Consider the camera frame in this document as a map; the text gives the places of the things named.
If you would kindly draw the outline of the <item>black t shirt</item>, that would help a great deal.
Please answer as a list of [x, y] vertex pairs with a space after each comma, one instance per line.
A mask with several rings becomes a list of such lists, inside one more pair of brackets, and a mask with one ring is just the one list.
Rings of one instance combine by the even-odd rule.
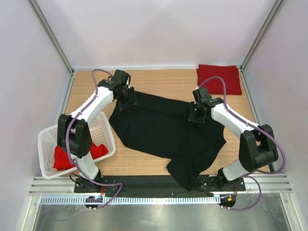
[[188, 102], [136, 92], [138, 109], [116, 105], [109, 119], [122, 143], [133, 150], [168, 158], [174, 180], [191, 191], [199, 174], [215, 161], [226, 143], [224, 126], [211, 118], [191, 123]]

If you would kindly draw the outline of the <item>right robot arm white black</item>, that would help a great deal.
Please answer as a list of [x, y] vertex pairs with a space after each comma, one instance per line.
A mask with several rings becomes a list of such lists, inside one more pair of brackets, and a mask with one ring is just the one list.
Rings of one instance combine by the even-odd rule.
[[218, 171], [218, 188], [230, 191], [243, 176], [278, 160], [271, 126], [261, 126], [246, 119], [222, 98], [212, 98], [205, 87], [197, 88], [192, 93], [194, 102], [190, 103], [189, 121], [204, 123], [209, 117], [228, 128], [240, 141], [238, 159]]

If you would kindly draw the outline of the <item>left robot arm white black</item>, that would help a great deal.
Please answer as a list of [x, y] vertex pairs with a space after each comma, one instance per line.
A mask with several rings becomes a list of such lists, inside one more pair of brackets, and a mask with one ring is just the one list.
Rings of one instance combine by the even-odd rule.
[[85, 180], [85, 187], [92, 193], [98, 192], [105, 184], [90, 154], [90, 125], [113, 101], [121, 111], [132, 112], [138, 108], [130, 79], [127, 72], [117, 69], [108, 79], [94, 83], [95, 92], [77, 110], [58, 118], [57, 145], [66, 152], [70, 164], [76, 166], [81, 179]]

